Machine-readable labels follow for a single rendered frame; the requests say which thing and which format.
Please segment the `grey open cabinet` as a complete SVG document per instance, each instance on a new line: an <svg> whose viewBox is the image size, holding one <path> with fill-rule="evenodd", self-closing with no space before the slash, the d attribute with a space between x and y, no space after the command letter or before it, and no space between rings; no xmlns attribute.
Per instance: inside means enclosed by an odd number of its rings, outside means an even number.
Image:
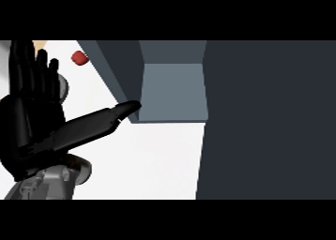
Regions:
<svg viewBox="0 0 336 240"><path fill-rule="evenodd" d="M134 123L203 123L209 119L205 40L84 40L79 43L112 94L138 100Z"/></svg>

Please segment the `grey round object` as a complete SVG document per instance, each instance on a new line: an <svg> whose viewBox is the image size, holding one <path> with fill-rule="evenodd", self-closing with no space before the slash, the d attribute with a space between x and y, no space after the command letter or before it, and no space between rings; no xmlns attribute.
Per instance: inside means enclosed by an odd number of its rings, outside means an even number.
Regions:
<svg viewBox="0 0 336 240"><path fill-rule="evenodd" d="M60 103L63 103L69 96L70 85L61 74L59 74L59 81L60 81Z"/></svg>

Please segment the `small red object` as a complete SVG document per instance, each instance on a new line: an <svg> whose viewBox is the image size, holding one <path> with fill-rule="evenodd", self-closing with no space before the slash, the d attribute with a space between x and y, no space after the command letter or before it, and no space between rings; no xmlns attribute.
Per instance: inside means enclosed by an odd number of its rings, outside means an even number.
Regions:
<svg viewBox="0 0 336 240"><path fill-rule="evenodd" d="M90 57L82 51L76 51L73 53L72 60L79 66L84 66L90 62Z"/></svg>

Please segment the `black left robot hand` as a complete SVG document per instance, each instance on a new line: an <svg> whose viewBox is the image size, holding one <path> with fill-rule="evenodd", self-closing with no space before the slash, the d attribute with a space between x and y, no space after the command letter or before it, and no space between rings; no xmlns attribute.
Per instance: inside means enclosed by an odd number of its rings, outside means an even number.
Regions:
<svg viewBox="0 0 336 240"><path fill-rule="evenodd" d="M110 135L143 107L137 100L67 120L60 103L59 60L48 57L51 79L38 81L45 52L29 40L16 40L10 53L11 92L0 99L0 162L17 182L67 163L69 151Z"/></svg>

